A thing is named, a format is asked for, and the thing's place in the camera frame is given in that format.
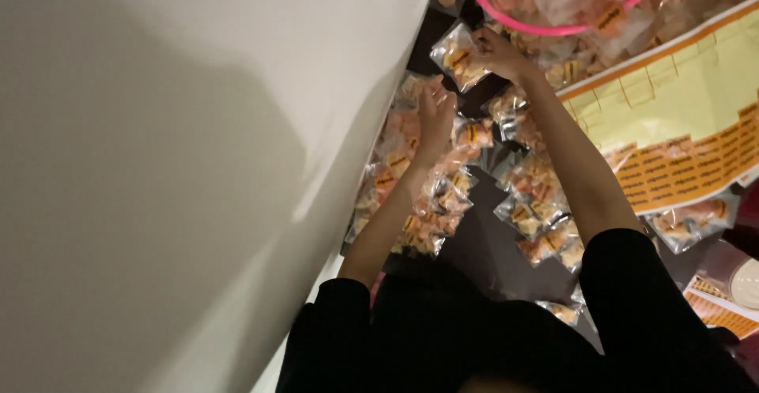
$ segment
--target black sleeve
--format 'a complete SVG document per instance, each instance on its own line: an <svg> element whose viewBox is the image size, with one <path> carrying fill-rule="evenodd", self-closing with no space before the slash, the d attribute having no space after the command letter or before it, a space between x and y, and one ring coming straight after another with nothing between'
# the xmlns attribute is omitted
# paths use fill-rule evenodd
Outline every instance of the black sleeve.
<svg viewBox="0 0 759 393"><path fill-rule="evenodd" d="M356 391L362 384L369 337L369 291L352 279L319 286L292 324L277 393Z"/></svg>
<svg viewBox="0 0 759 393"><path fill-rule="evenodd" d="M582 292L606 356L667 390L756 391L669 277L642 233L613 229L588 243Z"/></svg>

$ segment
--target hand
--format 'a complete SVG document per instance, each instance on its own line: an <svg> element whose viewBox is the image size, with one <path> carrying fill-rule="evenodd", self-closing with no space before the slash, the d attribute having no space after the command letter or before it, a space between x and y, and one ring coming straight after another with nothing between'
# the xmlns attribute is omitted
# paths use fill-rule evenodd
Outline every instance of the hand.
<svg viewBox="0 0 759 393"><path fill-rule="evenodd" d="M456 114L456 93L442 87L442 75L431 78L419 96L421 139L414 160L432 167L446 149Z"/></svg>
<svg viewBox="0 0 759 393"><path fill-rule="evenodd" d="M484 46L483 53L475 55L473 65L487 68L517 85L527 79L543 77L533 62L522 56L511 42L495 31L482 28L473 32L472 38Z"/></svg>

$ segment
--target white wall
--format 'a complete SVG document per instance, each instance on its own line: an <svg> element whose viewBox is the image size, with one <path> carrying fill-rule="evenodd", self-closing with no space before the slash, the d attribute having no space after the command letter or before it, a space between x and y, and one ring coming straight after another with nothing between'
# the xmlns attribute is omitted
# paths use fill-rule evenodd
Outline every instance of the white wall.
<svg viewBox="0 0 759 393"><path fill-rule="evenodd" d="M427 0L0 0L0 391L246 391Z"/></svg>

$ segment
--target person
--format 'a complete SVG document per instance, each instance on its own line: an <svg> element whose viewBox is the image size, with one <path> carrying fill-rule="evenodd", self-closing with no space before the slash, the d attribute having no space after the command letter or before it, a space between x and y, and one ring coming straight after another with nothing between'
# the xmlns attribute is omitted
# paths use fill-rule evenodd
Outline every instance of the person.
<svg viewBox="0 0 759 393"><path fill-rule="evenodd" d="M438 76L420 97L415 158L337 278L299 312L277 391L756 391L689 307L612 170L541 72L491 30L474 37L483 44L474 61L531 103L586 247L579 281L604 354L532 302L440 293L390 275L370 310L370 289L449 141L456 98Z"/></svg>

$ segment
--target pink rim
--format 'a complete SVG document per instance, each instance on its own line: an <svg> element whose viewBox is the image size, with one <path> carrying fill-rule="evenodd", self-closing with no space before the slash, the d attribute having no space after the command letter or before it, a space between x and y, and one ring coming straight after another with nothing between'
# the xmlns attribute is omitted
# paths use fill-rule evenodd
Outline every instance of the pink rim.
<svg viewBox="0 0 759 393"><path fill-rule="evenodd" d="M528 34L536 34L538 36L568 36L570 34L578 34L585 30L588 30L590 25L560 25L558 27L541 27L539 25L529 25L524 22L517 21L507 14L499 11L490 4L489 0L477 0L477 3L482 6L490 16L496 21L504 24L506 27L513 28L517 31ZM631 7L640 3L640 0L625 0L622 5L631 9Z"/></svg>

